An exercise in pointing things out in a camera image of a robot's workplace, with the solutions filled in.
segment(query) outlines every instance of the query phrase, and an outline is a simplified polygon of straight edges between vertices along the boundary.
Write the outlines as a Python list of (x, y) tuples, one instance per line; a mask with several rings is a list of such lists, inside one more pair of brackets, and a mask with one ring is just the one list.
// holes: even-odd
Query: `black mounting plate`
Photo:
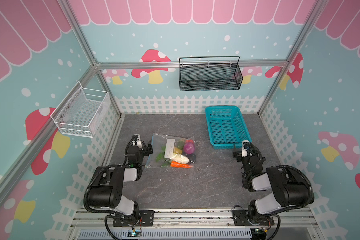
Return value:
[[(248, 217), (246, 214), (247, 210), (233, 210), (233, 221), (235, 223), (235, 226), (254, 226), (248, 221)], [(261, 218), (257, 218), (257, 220), (262, 221), (263, 223), (260, 223), (259, 225), (269, 225), (271, 226), (275, 225), (275, 222), (272, 218), (272, 216), (262, 216)]]
[[(154, 214), (155, 211), (139, 211), (141, 216), (141, 226), (142, 227), (152, 227), (154, 224)], [(123, 218), (116, 218), (113, 220), (112, 226), (114, 227), (129, 227)]]

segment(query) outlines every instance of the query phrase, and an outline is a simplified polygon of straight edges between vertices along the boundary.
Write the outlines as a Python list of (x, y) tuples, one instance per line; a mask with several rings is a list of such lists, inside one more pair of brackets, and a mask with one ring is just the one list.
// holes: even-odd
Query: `white picket fence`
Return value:
[(60, 200), (61, 209), (57, 214), (52, 215), (54, 224), (51, 229), (44, 232), (47, 240), (66, 239), (69, 226), (78, 208), (82, 208), (82, 199), (84, 191), (96, 167), (100, 166), (104, 158), (107, 144), (110, 142), (110, 136), (117, 123), (115, 110), (110, 106), (106, 116), (100, 123), (100, 126), (92, 138), (91, 145), (87, 145), (87, 153), (82, 154), (83, 162), (78, 164), (77, 174), (72, 175), (73, 183), (67, 186), (67, 197)]
[(238, 96), (234, 98), (231, 96), (230, 98), (226, 98), (223, 96), (222, 98), (218, 98), (218, 96), (211, 98), (210, 96), (203, 98), (200, 96), (199, 98), (195, 98), (192, 96), (188, 98), (185, 96), (184, 98), (180, 98), (177, 96), (173, 98), (169, 96), (168, 98), (157, 98), (154, 96), (153, 98), (149, 98), (146, 96), (145, 98), (137, 97), (136, 99), (130, 97), (129, 99), (122, 97), (121, 99), (116, 98), (117, 107), (122, 113), (125, 114), (136, 114), (136, 113), (202, 113), (205, 111), (205, 108), (208, 106), (222, 106), (222, 105), (230, 105), (237, 106), (240, 108), (242, 113), (257, 113), (260, 109), (261, 104), (264, 101), (264, 96), (261, 98), (257, 98), (254, 96), (250, 98), (246, 96), (242, 98)]
[(317, 223), (326, 237), (332, 237), (333, 240), (339, 237), (346, 240), (345, 235), (348, 230), (339, 227), (336, 218), (337, 213), (333, 212), (327, 206), (329, 198), (323, 197), (320, 193), (320, 184), (315, 184), (313, 181), (313, 172), (308, 172), (308, 162), (301, 160), (302, 152), (297, 151), (297, 143), (292, 142), (292, 135), (288, 135), (288, 127), (284, 127), (284, 121), (280, 120), (280, 114), (277, 114), (277, 108), (274, 108), (274, 103), (269, 103), (264, 113), (261, 115), (272, 144), (276, 149), (276, 153), (282, 164), (291, 165), (302, 171), (311, 181), (313, 191), (315, 193), (315, 201), (308, 205), (315, 216)]

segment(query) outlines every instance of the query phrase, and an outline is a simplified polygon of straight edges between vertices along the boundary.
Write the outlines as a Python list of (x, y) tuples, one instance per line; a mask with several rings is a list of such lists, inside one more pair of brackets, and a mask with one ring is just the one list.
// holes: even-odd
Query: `white label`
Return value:
[(175, 139), (167, 139), (167, 144), (165, 145), (165, 158), (171, 158), (173, 157), (173, 148), (175, 147)]

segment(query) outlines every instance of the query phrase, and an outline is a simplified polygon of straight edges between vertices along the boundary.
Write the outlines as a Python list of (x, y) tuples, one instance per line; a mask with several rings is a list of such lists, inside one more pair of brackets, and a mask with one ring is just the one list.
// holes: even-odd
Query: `gray table surface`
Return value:
[[(266, 157), (264, 169), (279, 165), (279, 159), (257, 114), (243, 114), (253, 144)], [(204, 114), (126, 115), (110, 164), (122, 164), (124, 149), (133, 134), (145, 143), (153, 133), (194, 137), (197, 160), (191, 169), (146, 168), (139, 181), (126, 182), (123, 195), (148, 208), (220, 208), (241, 205), (271, 193), (249, 192), (242, 188), (241, 162), (232, 158), (232, 149), (213, 149)]]

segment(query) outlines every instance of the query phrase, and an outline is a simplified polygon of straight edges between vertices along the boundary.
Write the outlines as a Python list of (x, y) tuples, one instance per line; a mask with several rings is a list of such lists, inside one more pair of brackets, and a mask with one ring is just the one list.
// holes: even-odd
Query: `clear plastic bag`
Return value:
[(149, 155), (145, 167), (193, 167), (195, 140), (191, 138), (173, 137), (154, 133), (152, 136), (154, 153)]

